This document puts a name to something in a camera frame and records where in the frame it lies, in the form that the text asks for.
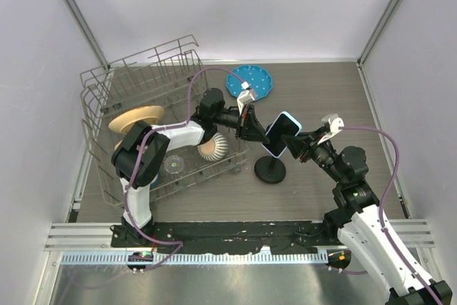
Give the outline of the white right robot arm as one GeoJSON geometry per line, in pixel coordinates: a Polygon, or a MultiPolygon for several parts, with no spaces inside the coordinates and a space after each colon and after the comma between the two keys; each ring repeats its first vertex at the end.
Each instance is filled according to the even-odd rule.
{"type": "Polygon", "coordinates": [[[436,281],[414,258],[366,180],[366,152],[347,146],[337,152],[323,129],[282,139],[295,159],[313,161],[335,182],[336,209],[323,220],[323,237],[342,243],[359,260],[386,304],[449,304],[453,292],[436,281]]]}

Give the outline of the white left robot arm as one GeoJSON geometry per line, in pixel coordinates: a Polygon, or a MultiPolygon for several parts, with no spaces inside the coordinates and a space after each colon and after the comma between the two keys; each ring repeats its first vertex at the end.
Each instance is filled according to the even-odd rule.
{"type": "Polygon", "coordinates": [[[195,146],[207,161],[222,159],[228,143],[218,129],[234,129],[244,141],[269,142],[266,130],[256,118],[252,88],[242,91],[235,106],[226,107],[224,95],[217,88],[204,92],[195,112],[185,121],[153,125],[150,107],[129,111],[118,118],[130,126],[125,138],[111,157],[116,174],[124,188],[124,219],[131,225],[127,238],[137,247],[146,246],[152,237],[147,224],[152,221],[149,206],[150,185],[160,172],[170,151],[195,146]]]}

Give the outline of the phone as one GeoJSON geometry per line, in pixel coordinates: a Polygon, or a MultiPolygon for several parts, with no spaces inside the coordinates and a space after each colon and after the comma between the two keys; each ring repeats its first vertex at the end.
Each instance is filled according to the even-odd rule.
{"type": "Polygon", "coordinates": [[[282,111],[266,130],[269,142],[262,144],[262,147],[273,158],[279,158],[287,148],[282,136],[297,136],[302,128],[302,124],[296,118],[287,111],[282,111]]]}

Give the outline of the beige wooden bowl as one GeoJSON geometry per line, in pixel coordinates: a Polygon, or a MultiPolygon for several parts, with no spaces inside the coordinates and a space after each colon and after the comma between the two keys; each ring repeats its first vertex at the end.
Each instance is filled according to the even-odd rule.
{"type": "Polygon", "coordinates": [[[118,134],[127,134],[137,121],[156,125],[163,119],[164,114],[162,106],[142,106],[117,116],[109,123],[109,129],[118,134]]]}
{"type": "Polygon", "coordinates": [[[119,141],[114,147],[114,153],[119,152],[122,149],[123,141],[119,141]]]}

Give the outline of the black phone stand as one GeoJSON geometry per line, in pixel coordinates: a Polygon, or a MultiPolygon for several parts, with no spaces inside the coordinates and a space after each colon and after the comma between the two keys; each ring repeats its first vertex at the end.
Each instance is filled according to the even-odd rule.
{"type": "Polygon", "coordinates": [[[286,177],[286,167],[280,159],[262,156],[254,164],[254,173],[266,184],[279,184],[286,177]]]}

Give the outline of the blue polka dot plate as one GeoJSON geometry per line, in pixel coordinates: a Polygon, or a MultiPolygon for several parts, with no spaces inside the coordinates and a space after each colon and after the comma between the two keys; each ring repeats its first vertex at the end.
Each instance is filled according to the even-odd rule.
{"type": "MultiPolygon", "coordinates": [[[[249,83],[256,92],[257,101],[266,98],[273,88],[272,76],[263,67],[252,64],[242,65],[235,67],[232,72],[249,83]]],[[[234,98],[237,98],[243,90],[241,82],[232,74],[228,74],[226,77],[226,89],[234,98]]]]}

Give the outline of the clear drinking glass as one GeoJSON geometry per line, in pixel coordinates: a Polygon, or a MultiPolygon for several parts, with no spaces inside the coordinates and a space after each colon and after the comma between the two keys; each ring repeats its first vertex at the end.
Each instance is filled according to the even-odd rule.
{"type": "Polygon", "coordinates": [[[164,161],[164,169],[167,174],[177,176],[184,171],[185,162],[181,156],[172,155],[168,156],[164,161]]]}

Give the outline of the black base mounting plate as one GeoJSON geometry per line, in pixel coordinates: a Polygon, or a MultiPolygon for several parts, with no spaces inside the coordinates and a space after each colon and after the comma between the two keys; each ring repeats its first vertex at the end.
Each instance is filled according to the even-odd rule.
{"type": "Polygon", "coordinates": [[[321,222],[313,221],[217,221],[155,222],[142,231],[159,243],[140,235],[130,224],[110,227],[114,248],[154,247],[170,254],[183,243],[180,254],[247,255],[257,254],[267,246],[271,253],[307,254],[319,246],[340,246],[335,236],[321,222]]]}

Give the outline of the dark blue mug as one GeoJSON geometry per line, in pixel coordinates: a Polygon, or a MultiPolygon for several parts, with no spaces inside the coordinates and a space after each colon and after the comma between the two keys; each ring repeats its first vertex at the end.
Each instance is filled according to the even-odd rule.
{"type": "Polygon", "coordinates": [[[152,180],[152,182],[150,183],[149,187],[150,187],[151,189],[153,189],[154,187],[156,187],[157,184],[160,183],[160,180],[161,180],[160,173],[158,173],[158,174],[154,177],[154,179],[152,180]]]}

